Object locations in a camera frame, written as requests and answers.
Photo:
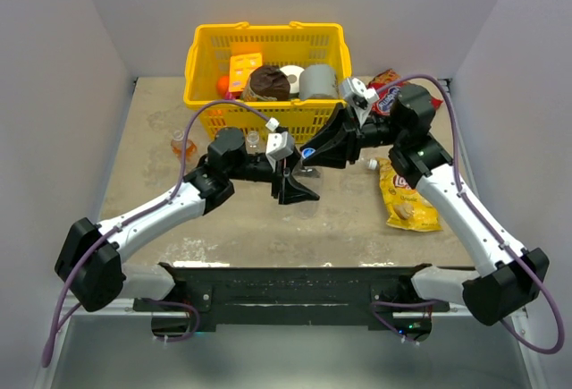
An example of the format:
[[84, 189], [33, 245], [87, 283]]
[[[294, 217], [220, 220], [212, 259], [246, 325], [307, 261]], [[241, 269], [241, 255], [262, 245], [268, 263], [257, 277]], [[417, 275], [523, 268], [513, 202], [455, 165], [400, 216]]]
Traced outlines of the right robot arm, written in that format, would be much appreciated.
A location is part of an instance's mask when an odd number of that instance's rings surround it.
[[546, 276], [549, 259], [504, 230], [456, 172], [454, 160], [431, 134], [435, 108], [422, 86], [399, 89], [391, 111], [371, 108], [378, 95], [357, 78], [340, 85], [344, 105], [302, 148], [307, 165], [343, 169], [364, 148], [389, 147], [391, 166], [439, 213], [461, 240], [474, 272], [427, 266], [398, 289], [400, 305], [420, 310], [429, 300], [462, 304], [481, 324], [492, 326], [535, 300], [533, 277]]

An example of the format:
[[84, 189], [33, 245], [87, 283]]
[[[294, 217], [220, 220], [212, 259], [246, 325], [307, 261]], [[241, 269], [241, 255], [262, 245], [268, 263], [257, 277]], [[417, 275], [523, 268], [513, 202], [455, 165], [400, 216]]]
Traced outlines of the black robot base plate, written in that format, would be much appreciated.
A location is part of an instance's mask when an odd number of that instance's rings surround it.
[[186, 323], [202, 332], [222, 325], [365, 326], [382, 330], [394, 314], [413, 312], [398, 330], [420, 341], [430, 315], [447, 302], [422, 300], [410, 282], [413, 267], [175, 267], [174, 288], [163, 306], [136, 299], [137, 312], [153, 312], [156, 335], [179, 335]]

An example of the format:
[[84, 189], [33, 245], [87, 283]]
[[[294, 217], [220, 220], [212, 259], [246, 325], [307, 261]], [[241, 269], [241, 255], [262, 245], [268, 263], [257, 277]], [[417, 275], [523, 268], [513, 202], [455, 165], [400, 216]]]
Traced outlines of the orange tea bottle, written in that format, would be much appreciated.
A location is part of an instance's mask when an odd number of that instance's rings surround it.
[[185, 159], [189, 161], [197, 153], [197, 146], [192, 139], [184, 140], [184, 131], [175, 130], [172, 133], [171, 150], [178, 158], [184, 154]]

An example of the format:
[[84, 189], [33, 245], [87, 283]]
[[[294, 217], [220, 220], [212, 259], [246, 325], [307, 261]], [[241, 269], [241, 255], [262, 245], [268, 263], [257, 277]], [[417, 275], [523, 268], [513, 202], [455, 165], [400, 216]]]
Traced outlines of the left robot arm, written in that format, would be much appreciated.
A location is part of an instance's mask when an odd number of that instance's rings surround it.
[[171, 270], [131, 266], [129, 258], [178, 225], [221, 206], [233, 195], [235, 180], [270, 183], [281, 205], [317, 201], [318, 194], [294, 177], [295, 167], [313, 152], [296, 149], [289, 133], [278, 130], [270, 134], [266, 151], [249, 154], [242, 131], [224, 128], [198, 165], [166, 193], [112, 219], [75, 222], [55, 272], [87, 312], [120, 298], [151, 299], [165, 310], [176, 310], [185, 300], [185, 289]]

